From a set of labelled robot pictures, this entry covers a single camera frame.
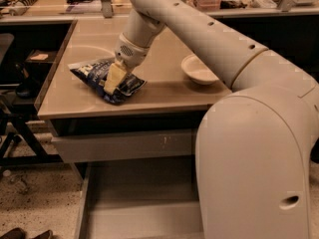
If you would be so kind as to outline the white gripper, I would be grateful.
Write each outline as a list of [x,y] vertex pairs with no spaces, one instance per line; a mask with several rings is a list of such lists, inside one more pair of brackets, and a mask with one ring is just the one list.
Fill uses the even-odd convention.
[[149,48],[135,45],[121,34],[115,47],[116,60],[110,65],[104,91],[112,95],[127,74],[144,61],[148,52]]

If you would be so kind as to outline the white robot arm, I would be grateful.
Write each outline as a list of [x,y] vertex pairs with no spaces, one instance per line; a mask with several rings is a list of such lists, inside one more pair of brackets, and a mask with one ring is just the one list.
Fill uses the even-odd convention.
[[306,72],[181,0],[130,0],[104,89],[112,93],[169,27],[231,94],[205,114],[195,144],[205,239],[311,239],[309,159],[319,87]]

